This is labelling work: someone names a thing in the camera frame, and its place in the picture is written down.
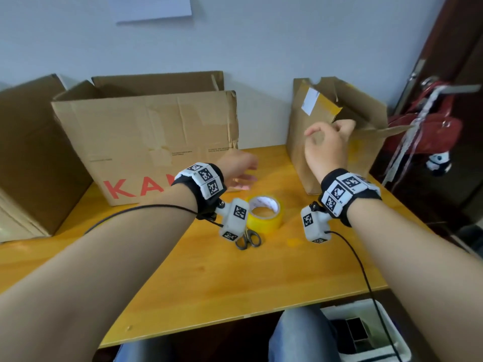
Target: person's left hand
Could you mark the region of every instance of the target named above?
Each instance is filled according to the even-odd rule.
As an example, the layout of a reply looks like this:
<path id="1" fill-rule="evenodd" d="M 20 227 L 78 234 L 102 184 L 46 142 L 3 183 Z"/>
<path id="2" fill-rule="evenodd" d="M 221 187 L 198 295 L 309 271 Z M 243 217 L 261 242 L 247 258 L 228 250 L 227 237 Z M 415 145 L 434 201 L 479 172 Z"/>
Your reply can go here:
<path id="1" fill-rule="evenodd" d="M 258 168 L 258 157 L 251 153 L 232 149 L 215 164 L 223 173 L 227 187 L 246 191 L 257 180 L 255 176 L 245 174 L 245 170 L 257 170 Z"/>

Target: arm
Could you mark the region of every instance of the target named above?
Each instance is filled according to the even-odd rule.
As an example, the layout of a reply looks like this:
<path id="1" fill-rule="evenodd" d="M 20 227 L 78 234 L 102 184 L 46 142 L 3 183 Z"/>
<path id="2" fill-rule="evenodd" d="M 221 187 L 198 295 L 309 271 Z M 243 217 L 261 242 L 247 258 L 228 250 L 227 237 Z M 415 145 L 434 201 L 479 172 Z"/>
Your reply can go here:
<path id="1" fill-rule="evenodd" d="M 233 178 L 254 179 L 244 171 L 255 169 L 257 158 L 232 151 L 217 166 L 225 183 L 233 185 Z M 152 203 L 197 211 L 195 196 L 183 184 L 168 188 Z M 92 359 L 119 314 L 194 219 L 176 208 L 124 213 L 16 283 L 0 296 L 0 360 Z"/>
<path id="2" fill-rule="evenodd" d="M 307 163 L 322 181 L 347 167 L 353 121 L 316 123 L 306 131 Z M 324 141 L 317 145 L 314 132 Z M 389 286 L 441 360 L 481 360 L 483 262 L 419 227 L 382 201 L 357 199 L 347 212 Z"/>

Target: brown cardboard box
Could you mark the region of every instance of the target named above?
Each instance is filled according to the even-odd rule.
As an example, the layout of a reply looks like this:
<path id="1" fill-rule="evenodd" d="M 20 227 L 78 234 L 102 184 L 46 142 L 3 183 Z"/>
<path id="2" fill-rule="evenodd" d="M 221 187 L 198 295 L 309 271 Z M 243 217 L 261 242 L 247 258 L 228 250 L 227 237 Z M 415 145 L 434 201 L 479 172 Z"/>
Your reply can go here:
<path id="1" fill-rule="evenodd" d="M 162 192 L 181 170 L 238 146 L 236 95 L 221 71 L 92 81 L 52 106 L 111 206 Z"/>
<path id="2" fill-rule="evenodd" d="M 311 85 L 308 78 L 294 79 L 287 151 L 307 194 L 319 194 L 321 189 L 305 161 L 303 133 L 315 122 L 339 119 L 356 121 L 349 141 L 348 170 L 362 176 L 369 174 L 386 137 L 409 128 L 388 128 L 386 105 L 339 78 L 324 77 L 317 85 Z M 315 135 L 316 140 L 323 139 L 321 133 Z"/>
<path id="3" fill-rule="evenodd" d="M 92 178 L 54 119 L 56 75 L 0 92 L 0 242 L 51 236 Z"/>

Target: wooden table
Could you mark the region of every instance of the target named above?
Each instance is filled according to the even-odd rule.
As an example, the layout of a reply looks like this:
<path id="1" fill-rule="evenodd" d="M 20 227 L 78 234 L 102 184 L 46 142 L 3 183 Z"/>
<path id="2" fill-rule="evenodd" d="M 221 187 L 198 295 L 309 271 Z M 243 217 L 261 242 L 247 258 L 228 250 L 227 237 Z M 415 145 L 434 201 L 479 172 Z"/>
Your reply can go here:
<path id="1" fill-rule="evenodd" d="M 367 292 L 359 265 L 341 239 L 333 235 L 322 244 L 305 239 L 300 210 L 315 196 L 305 194 L 285 146 L 247 151 L 260 159 L 258 182 L 250 192 L 228 193 L 223 199 L 273 195 L 285 207 L 282 227 L 263 237 L 260 248 L 240 251 L 217 235 L 217 227 L 195 221 L 119 316 L 102 347 Z M 390 207 L 424 226 L 387 190 L 382 196 Z M 0 292 L 91 225 L 126 207 L 109 207 L 93 184 L 54 237 L 1 244 Z M 353 230 L 339 220 L 330 226 L 351 242 L 372 288 L 387 287 Z"/>

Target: red bag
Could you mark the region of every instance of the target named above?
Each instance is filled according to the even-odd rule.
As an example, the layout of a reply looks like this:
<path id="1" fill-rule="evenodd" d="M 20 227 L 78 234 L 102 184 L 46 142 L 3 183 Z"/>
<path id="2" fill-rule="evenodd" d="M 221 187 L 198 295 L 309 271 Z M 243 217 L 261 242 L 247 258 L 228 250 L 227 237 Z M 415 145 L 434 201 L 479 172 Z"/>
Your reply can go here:
<path id="1" fill-rule="evenodd" d="M 413 102 L 406 114 L 394 115 L 388 118 L 389 127 L 411 124 L 418 116 L 418 113 L 411 112 L 417 109 L 422 99 L 429 95 L 436 86 L 445 84 L 442 81 L 437 81 L 427 87 Z M 426 116 L 425 121 L 421 124 L 421 139 L 414 153 L 441 153 L 450 151 L 456 145 L 463 128 L 463 123 L 460 119 L 451 116 L 454 99 L 454 95 L 447 95 L 441 102 L 438 112 L 430 113 Z M 400 133 L 388 137 L 384 142 L 382 150 L 385 152 L 395 152 L 404 135 L 405 133 Z"/>

